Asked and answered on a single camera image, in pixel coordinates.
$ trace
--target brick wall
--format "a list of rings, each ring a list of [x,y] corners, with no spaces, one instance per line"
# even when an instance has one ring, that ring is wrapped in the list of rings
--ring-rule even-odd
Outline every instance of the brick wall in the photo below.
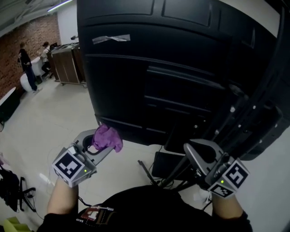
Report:
[[[22,41],[31,60],[37,57],[37,51],[43,51],[45,41],[60,44],[57,14],[32,20],[0,38],[0,99],[14,87],[19,94],[24,92],[20,84],[23,70],[17,63]]]

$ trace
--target purple cloth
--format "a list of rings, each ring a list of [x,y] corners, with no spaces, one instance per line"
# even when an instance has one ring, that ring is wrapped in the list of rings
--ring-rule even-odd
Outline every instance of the purple cloth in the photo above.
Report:
[[[123,148],[123,140],[114,128],[101,125],[95,132],[92,145],[97,150],[102,150],[106,147],[114,147],[115,151],[119,152]]]

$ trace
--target black shirt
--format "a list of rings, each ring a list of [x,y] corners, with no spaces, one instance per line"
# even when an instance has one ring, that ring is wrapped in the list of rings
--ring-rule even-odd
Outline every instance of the black shirt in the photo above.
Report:
[[[30,58],[24,49],[20,49],[19,51],[18,62],[21,63],[24,72],[27,69],[27,67],[31,67]]]
[[[48,214],[38,232],[90,232],[113,229],[252,231],[246,213],[238,219],[225,220],[189,206],[172,190],[143,186],[117,193],[104,203],[89,207],[79,214]]]

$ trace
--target white floor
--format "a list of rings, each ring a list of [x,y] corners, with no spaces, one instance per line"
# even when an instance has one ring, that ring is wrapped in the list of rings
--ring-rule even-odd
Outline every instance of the white floor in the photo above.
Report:
[[[43,90],[26,94],[13,116],[0,133],[0,152],[19,177],[26,178],[28,188],[35,187],[35,206],[44,217],[53,185],[57,179],[50,165],[62,147],[68,146],[81,132],[97,128],[97,121],[88,90],[82,86],[61,86],[53,80],[41,84]],[[160,145],[144,146],[124,141],[120,153],[111,152],[97,167],[98,173],[80,184],[80,196],[88,204],[102,203],[113,194],[135,186],[150,184],[137,160],[149,167]],[[185,202],[202,208],[191,187],[180,194]],[[0,224],[5,218],[17,216],[35,230],[42,223],[37,214],[25,206],[15,213],[0,199]]]

